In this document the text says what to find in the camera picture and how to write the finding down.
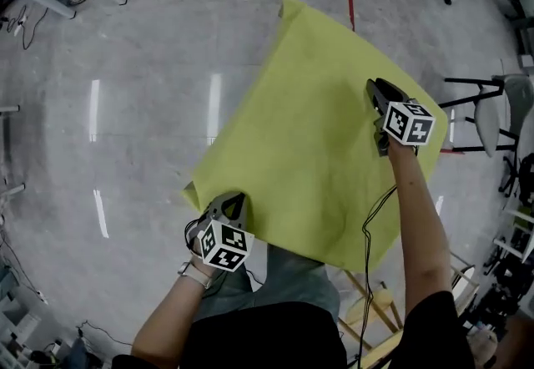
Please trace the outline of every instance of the black shirt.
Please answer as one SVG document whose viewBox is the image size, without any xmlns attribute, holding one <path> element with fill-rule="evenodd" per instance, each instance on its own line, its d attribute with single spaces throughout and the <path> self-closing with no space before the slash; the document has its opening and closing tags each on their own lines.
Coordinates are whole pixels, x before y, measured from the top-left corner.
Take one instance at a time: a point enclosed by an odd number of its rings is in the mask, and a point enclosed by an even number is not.
<svg viewBox="0 0 534 369">
<path fill-rule="evenodd" d="M 345 348 L 328 311 L 286 302 L 234 311 L 195 322 L 180 369 L 193 367 L 345 368 Z M 473 356 L 450 292 L 427 297 L 406 319 L 391 369 L 472 369 Z M 132 356 L 116 356 L 112 369 L 153 369 Z"/>
</svg>

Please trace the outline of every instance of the yellow-green cloth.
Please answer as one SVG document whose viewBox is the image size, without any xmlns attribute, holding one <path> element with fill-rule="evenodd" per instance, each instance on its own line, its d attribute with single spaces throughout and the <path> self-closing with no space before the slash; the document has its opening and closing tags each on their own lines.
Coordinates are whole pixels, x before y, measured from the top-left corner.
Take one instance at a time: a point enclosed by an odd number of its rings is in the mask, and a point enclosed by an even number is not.
<svg viewBox="0 0 534 369">
<path fill-rule="evenodd" d="M 256 238 L 348 270 L 363 271 L 361 226 L 393 184 L 373 138 L 378 114 L 365 92 L 386 79 L 436 116 L 419 151 L 432 171 L 446 135 L 445 113 L 372 45 L 323 13 L 283 0 L 277 39 L 256 83 L 193 172 L 184 196 L 199 211 L 217 195 L 249 196 Z M 368 226 L 370 268 L 399 234 L 393 194 Z"/>
</svg>

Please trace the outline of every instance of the forearm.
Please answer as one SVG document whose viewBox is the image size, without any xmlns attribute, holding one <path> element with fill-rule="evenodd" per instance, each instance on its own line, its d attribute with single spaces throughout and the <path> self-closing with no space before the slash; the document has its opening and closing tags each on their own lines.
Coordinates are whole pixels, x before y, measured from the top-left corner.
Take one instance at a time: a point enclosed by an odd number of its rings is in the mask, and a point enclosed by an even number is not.
<svg viewBox="0 0 534 369">
<path fill-rule="evenodd" d="M 135 337 L 132 355 L 160 369 L 177 368 L 204 292 L 196 280 L 179 277 Z"/>
<path fill-rule="evenodd" d="M 399 198 L 408 314 L 432 293 L 451 289 L 450 254 L 443 225 L 412 149 L 394 146 L 390 160 Z"/>
</svg>

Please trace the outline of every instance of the concrete floor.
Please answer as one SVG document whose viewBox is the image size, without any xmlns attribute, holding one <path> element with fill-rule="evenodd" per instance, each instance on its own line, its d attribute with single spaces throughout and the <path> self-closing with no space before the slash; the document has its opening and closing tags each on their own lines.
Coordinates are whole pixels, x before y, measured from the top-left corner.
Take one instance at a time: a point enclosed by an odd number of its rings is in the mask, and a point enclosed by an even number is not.
<svg viewBox="0 0 534 369">
<path fill-rule="evenodd" d="M 349 23 L 346 0 L 303 1 Z M 444 101 L 470 89 L 445 86 L 442 77 L 519 70 L 497 1 L 454 0 L 447 7 L 442 0 L 355 0 L 356 32 Z M 31 28 L 43 9 L 28 7 Z M 89 319 L 132 341 L 172 285 L 188 257 L 184 225 L 196 217 L 179 191 L 214 137 L 207 132 L 211 77 L 222 78 L 220 128 L 254 82 L 279 7 L 280 0 L 129 0 L 123 7 L 88 0 L 74 20 L 48 13 L 27 52 L 20 38 L 2 34 L 1 100 L 22 106 L 8 125 L 10 178 L 28 186 L 6 210 L 8 235 L 66 332 Z M 94 80 L 100 82 L 98 132 L 91 141 Z M 504 98 L 499 106 L 506 121 Z M 527 127 L 522 154 L 532 152 L 532 116 Z M 473 140 L 471 124 L 456 125 L 456 144 Z M 430 182 L 435 199 L 443 196 L 451 248 L 478 265 L 506 223 L 497 193 L 502 173 L 499 155 L 442 155 Z M 99 228 L 95 190 L 108 239 Z M 343 311 L 354 294 L 330 272 L 345 298 Z M 378 280 L 402 308 L 400 243 L 373 274 Z M 86 333 L 108 352 L 127 350 Z M 355 343 L 347 344 L 351 354 Z"/>
</svg>

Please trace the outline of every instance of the person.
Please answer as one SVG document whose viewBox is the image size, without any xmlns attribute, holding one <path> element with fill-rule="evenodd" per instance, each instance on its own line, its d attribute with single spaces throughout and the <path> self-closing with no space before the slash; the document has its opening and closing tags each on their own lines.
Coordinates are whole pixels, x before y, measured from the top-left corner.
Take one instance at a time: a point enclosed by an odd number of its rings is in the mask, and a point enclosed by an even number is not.
<svg viewBox="0 0 534 369">
<path fill-rule="evenodd" d="M 451 294 L 450 254 L 419 162 L 390 138 L 406 277 L 406 323 L 391 369 L 474 368 Z M 337 290 L 325 266 L 270 246 L 267 279 L 256 292 L 241 266 L 204 286 L 180 276 L 113 369 L 180 367 L 347 367 L 336 321 Z"/>
</svg>

